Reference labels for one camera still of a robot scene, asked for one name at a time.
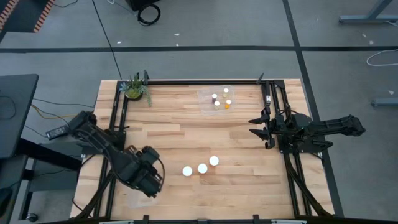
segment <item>transparent container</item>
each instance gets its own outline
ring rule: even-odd
[[[224,89],[227,88],[229,92],[224,97]],[[220,105],[216,109],[213,101],[213,94],[217,94],[216,101],[219,101]],[[225,108],[227,100],[231,100],[232,103],[229,105],[229,109]],[[232,112],[235,105],[234,88],[231,85],[214,86],[210,88],[204,88],[198,90],[198,103],[200,111],[203,115],[217,115]]]

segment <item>wooden tabletop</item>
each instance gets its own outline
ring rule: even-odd
[[[103,80],[95,107],[98,126],[109,126],[117,80]],[[293,110],[308,114],[303,88],[299,79],[285,80],[287,97]],[[282,154],[278,147],[264,148],[249,128],[262,128],[248,120],[260,117],[264,105],[259,85],[234,85],[234,109],[230,113],[203,116],[197,91],[211,86],[156,85],[150,86],[152,107],[145,98],[130,101],[127,108],[126,147],[150,145],[160,154],[166,179],[161,193],[147,198],[143,193],[116,182],[113,220],[181,219],[251,219],[293,218],[289,185]],[[271,111],[274,116],[273,103]],[[116,124],[119,124],[121,109]],[[216,167],[209,158],[218,156]],[[307,187],[321,205],[333,213],[322,162],[302,154]],[[95,156],[80,172],[75,202],[84,207],[98,187],[103,157]],[[209,165],[206,174],[199,174],[200,163]],[[155,164],[161,173],[159,164]],[[193,168],[191,177],[182,175],[182,168]],[[300,212],[304,207],[298,187]],[[101,214],[104,215],[108,193],[104,194]],[[72,208],[71,216],[80,211]]]

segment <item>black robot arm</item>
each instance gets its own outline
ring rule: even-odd
[[[361,122],[357,117],[349,115],[340,119],[332,119],[328,121],[314,122],[305,114],[292,114],[290,107],[287,107],[281,114],[277,114],[274,119],[269,121],[269,115],[258,119],[250,120],[250,123],[265,123],[263,130],[250,129],[262,140],[273,142],[272,134],[279,136],[279,144],[283,144],[289,152],[321,152],[333,145],[332,142],[319,140],[317,137],[330,134],[344,134],[346,136],[360,136],[365,132]],[[275,144],[266,144],[266,148],[270,149]]]
[[[73,137],[90,143],[108,159],[114,175],[122,184],[140,190],[148,197],[156,197],[160,192],[164,177],[153,166],[159,160],[155,149],[145,146],[139,151],[130,146],[128,150],[120,151],[116,147],[117,135],[97,127],[96,117],[90,112],[80,112],[70,121],[69,127]]]

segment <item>green plant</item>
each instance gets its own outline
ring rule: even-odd
[[[152,106],[150,91],[148,90],[148,87],[143,84],[143,81],[139,79],[138,73],[134,76],[134,79],[130,77],[129,81],[122,83],[119,90],[123,91],[127,97],[132,99],[136,99],[141,94],[145,94],[148,105]]]

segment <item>white paper cup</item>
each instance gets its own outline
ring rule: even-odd
[[[210,159],[209,159],[209,162],[210,162],[210,165],[212,165],[212,166],[217,166],[217,165],[218,165],[218,162],[219,162],[218,157],[216,157],[216,156],[211,156]]]
[[[189,166],[184,167],[184,168],[182,169],[182,174],[183,174],[185,177],[191,176],[191,175],[192,175],[192,168],[189,167]]]
[[[201,174],[206,174],[206,172],[207,172],[207,166],[206,166],[206,164],[199,164],[199,166],[198,166],[198,171],[199,171],[199,173],[201,173]]]

